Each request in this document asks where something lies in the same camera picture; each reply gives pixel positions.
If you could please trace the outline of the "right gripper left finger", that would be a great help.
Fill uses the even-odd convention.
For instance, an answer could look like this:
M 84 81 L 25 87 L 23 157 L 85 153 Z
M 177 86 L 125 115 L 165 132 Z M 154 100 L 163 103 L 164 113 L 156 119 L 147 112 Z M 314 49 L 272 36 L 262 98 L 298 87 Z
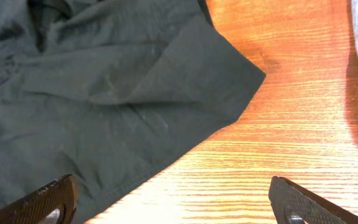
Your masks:
M 67 174 L 0 209 L 0 224 L 71 224 L 77 205 L 78 187 Z

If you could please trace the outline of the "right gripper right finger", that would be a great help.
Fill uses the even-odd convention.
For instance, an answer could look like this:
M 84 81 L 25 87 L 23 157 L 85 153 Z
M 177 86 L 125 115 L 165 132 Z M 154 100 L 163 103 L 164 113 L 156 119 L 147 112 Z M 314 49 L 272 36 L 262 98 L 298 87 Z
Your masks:
M 284 177 L 272 177 L 268 198 L 278 224 L 358 224 L 358 216 Z

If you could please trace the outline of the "black shorts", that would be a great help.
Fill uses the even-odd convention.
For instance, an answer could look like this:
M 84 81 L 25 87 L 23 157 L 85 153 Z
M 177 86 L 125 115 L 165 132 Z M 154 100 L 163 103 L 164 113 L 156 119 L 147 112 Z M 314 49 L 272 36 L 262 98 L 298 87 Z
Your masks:
M 71 174 L 84 223 L 237 121 L 264 77 L 204 1 L 0 0 L 0 208 Z

